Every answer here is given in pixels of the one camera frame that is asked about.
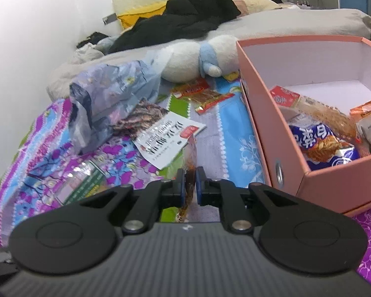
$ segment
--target pink storage box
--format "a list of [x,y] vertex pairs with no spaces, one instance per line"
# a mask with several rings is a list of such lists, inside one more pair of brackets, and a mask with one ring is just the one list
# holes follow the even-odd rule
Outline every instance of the pink storage box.
[[290,36],[238,41],[250,118],[272,186],[339,213],[371,207],[371,155],[311,171],[269,90],[279,85],[348,114],[371,100],[371,41]]

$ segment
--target white quilt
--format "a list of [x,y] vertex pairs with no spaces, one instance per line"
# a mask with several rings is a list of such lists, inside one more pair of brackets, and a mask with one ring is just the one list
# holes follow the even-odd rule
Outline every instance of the white quilt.
[[[238,39],[276,37],[283,35],[355,35],[371,40],[371,17],[359,10],[271,10],[250,14],[209,32],[206,39],[228,34]],[[121,51],[107,56],[92,46],[84,53],[75,52],[72,59],[62,64],[51,75],[47,86],[52,100],[69,96],[71,80],[87,67],[106,63],[117,65],[125,61],[143,59],[149,50],[165,47],[172,42]]]

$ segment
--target blue snack bag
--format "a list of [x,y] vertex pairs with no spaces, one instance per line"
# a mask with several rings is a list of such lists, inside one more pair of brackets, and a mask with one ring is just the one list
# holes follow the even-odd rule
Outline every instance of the blue snack bag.
[[312,171],[347,164],[360,157],[352,144],[339,139],[327,125],[307,114],[297,115],[288,124]]

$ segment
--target white stuffed animal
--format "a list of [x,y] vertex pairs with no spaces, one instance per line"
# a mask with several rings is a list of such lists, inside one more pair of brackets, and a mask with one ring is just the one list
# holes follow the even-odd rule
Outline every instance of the white stuffed animal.
[[161,77],[173,83],[205,75],[235,80],[239,69],[236,40],[231,35],[219,35],[202,43],[177,42],[158,51],[154,64],[163,67]]

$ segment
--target bed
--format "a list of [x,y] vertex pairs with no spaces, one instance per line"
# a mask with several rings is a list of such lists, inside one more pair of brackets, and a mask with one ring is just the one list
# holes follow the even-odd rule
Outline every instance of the bed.
[[[162,0],[113,0],[114,10],[121,14],[131,8]],[[230,34],[238,39],[296,34],[344,34],[371,39],[371,17],[359,10],[270,10],[229,21],[211,31],[207,39]],[[73,58],[55,70],[49,79],[48,94],[52,104],[36,118],[24,138],[13,164],[0,180],[0,246],[5,246],[14,226],[25,218],[60,206],[55,193],[66,182],[69,173],[82,162],[93,158],[106,173],[111,186],[131,183],[135,189],[152,181],[168,177],[169,171],[157,170],[142,158],[127,137],[113,137],[97,151],[76,155],[70,142],[68,122],[71,113],[69,99],[53,90],[67,86],[80,72],[91,65],[121,64],[142,59],[147,51],[167,44],[117,52],[104,56],[88,46],[85,52],[76,51]],[[252,125],[241,94],[240,81],[228,83],[224,78],[210,80],[219,92],[235,96],[202,116],[190,103],[169,96],[160,105],[180,115],[207,125],[197,138],[198,165],[208,177],[227,178],[237,186],[250,182],[269,182],[262,173]],[[189,221],[217,221],[217,209],[189,208]],[[370,245],[360,273],[371,281],[371,211],[356,217],[369,235]]]

